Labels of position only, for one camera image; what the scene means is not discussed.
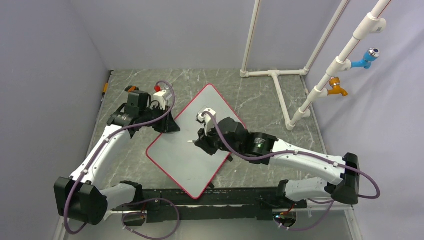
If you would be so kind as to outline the red-framed whiteboard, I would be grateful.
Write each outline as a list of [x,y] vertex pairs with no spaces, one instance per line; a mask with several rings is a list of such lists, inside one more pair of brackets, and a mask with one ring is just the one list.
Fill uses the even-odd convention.
[[221,150],[209,155],[187,142],[198,139],[203,125],[197,122],[197,114],[206,107],[216,111],[217,121],[230,117],[241,122],[221,93],[209,83],[175,116],[180,131],[160,134],[146,149],[146,156],[192,199],[202,195],[229,156],[229,152]]

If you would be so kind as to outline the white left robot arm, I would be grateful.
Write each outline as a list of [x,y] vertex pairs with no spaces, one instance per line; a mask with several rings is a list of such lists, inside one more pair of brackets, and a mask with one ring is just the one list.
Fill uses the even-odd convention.
[[143,187],[124,180],[100,190],[112,162],[121,149],[143,127],[158,133],[175,133],[180,127],[172,116],[175,93],[162,89],[153,95],[130,86],[125,89],[127,101],[108,119],[100,140],[84,162],[69,176],[59,177],[54,183],[58,214],[64,219],[97,225],[107,211],[126,205],[131,210],[144,203]]

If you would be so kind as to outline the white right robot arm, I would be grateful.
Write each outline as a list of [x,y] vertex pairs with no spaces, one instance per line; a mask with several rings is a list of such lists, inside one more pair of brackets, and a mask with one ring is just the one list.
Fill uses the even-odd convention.
[[216,122],[209,115],[199,116],[203,125],[194,145],[209,155],[229,152],[256,165],[279,165],[313,175],[311,179],[282,180],[275,194],[276,203],[287,208],[291,204],[313,198],[331,198],[346,204],[359,202],[359,159],[353,153],[326,155],[262,132],[250,132],[240,122],[227,117]]

